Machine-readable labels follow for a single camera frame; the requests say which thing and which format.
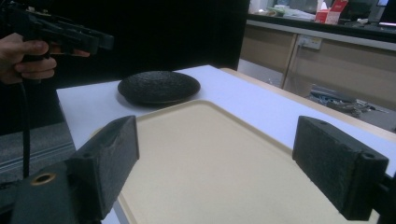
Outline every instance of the finger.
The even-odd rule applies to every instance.
[[[22,82],[22,78],[17,74],[14,69],[9,69],[0,76],[0,82],[6,85]]]
[[[14,68],[19,73],[33,73],[54,69],[56,65],[55,59],[48,58],[35,62],[17,63]]]
[[[43,79],[43,78],[53,77],[54,74],[55,71],[53,69],[50,69],[41,72],[21,73],[21,76],[27,79]]]

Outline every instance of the black tool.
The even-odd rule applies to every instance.
[[[319,119],[299,117],[293,159],[348,220],[396,223],[396,178],[388,158]]]
[[[99,48],[112,49],[114,37],[82,25],[69,19],[51,15],[48,8],[53,0],[3,0],[0,5],[0,20],[6,33],[17,33],[23,40],[44,40],[49,46],[59,44],[62,52],[72,54],[80,49],[95,54]],[[48,59],[50,50],[42,56],[27,56],[25,62]]]

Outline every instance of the plastic tray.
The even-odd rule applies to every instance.
[[[137,130],[140,160],[119,197],[130,223],[349,223],[289,148],[216,105],[168,107]]]

